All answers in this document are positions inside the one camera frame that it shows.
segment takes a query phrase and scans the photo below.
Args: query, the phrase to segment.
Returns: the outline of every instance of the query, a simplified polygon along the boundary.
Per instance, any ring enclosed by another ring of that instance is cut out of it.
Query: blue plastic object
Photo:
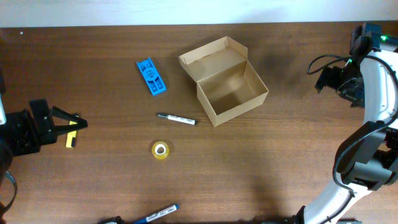
[[[164,85],[163,79],[160,77],[154,63],[150,58],[142,62],[137,62],[137,66],[152,95],[156,96],[159,93],[166,91],[166,86]]]

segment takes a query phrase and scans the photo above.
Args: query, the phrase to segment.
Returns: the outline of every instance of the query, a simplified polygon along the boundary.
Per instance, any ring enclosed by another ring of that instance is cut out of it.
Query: blue marker
[[[157,213],[155,213],[153,215],[149,215],[148,217],[143,218],[142,220],[138,220],[138,221],[134,222],[134,224],[149,223],[151,221],[154,221],[155,219],[158,219],[158,218],[163,217],[163,216],[165,216],[165,215],[167,215],[169,213],[172,213],[172,212],[176,211],[179,208],[180,208],[179,205],[175,204],[175,205],[173,205],[173,206],[171,206],[169,208],[166,208],[165,210],[157,212]]]

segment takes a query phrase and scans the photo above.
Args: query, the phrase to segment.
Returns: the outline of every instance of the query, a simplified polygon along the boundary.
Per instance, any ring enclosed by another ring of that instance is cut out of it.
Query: white wall
[[[0,0],[0,27],[398,20],[398,0]]]

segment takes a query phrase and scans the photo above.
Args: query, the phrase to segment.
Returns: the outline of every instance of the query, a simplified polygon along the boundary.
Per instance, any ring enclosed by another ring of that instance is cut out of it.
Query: marker label
[[[158,213],[155,213],[153,215],[148,216],[146,218],[146,220],[147,220],[147,222],[151,222],[151,221],[153,221],[153,220],[155,220],[157,218],[163,217],[163,216],[165,216],[165,215],[167,215],[169,213],[172,213],[172,212],[174,212],[176,210],[177,210],[177,207],[175,205],[173,205],[173,206],[171,206],[169,208],[166,208],[165,210],[162,210],[162,211],[160,211]]]
[[[195,124],[195,120],[187,119],[187,118],[180,118],[178,116],[173,116],[173,115],[168,115],[167,119],[170,119],[172,121],[183,122],[183,123],[186,123],[186,124]]]

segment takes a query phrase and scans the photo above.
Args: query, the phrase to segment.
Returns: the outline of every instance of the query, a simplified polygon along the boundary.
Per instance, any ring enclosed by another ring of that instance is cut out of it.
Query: tape roll
[[[166,142],[158,141],[152,146],[152,154],[156,159],[165,159],[170,149]]]

